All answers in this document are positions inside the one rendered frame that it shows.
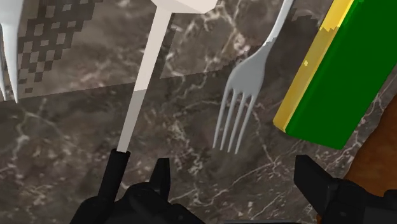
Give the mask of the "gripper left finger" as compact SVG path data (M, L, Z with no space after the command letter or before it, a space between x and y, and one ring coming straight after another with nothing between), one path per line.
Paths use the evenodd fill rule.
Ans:
M205 224L181 204L171 204L170 160L159 158L148 182L130 186L105 224Z

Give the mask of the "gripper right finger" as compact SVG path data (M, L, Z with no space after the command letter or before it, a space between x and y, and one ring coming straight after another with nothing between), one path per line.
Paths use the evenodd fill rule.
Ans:
M332 177L308 155L295 157L294 183L321 224L397 224L397 190L376 196L353 181Z

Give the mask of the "green and yellow book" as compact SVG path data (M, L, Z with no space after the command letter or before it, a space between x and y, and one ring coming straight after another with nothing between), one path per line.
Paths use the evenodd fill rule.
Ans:
M273 123L339 150L395 64L397 0L333 0Z

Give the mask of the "grey metal fork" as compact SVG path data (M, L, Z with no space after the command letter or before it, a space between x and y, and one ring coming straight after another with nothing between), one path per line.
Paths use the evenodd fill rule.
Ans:
M265 64L267 62L268 55L277 37L279 36L279 33L285 23L288 13L293 5L293 2L294 0L283 1L274 26L262 46L254 54L250 55L248 58L237 64L232 69L232 72L230 73L227 83L225 85L225 91L219 109L218 120L212 144L213 147L215 147L217 144L228 95L230 92L232 92L232 99L230 101L230 107L228 109L228 114L225 121L219 149L222 150L225 145L226 135L228 134L228 129L231 124L233 109L237 102L237 96L241 95L242 99L240 101L237 115L235 117L227 149L227 151L231 150L235 135L236 133L239 133L235 152L237 153L239 151L242 137L249 121L249 117L263 84L263 80L265 77Z

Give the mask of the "white fork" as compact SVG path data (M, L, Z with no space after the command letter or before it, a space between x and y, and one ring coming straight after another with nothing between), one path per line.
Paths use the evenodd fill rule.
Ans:
M24 0L0 0L0 26L14 100L18 103L18 28Z

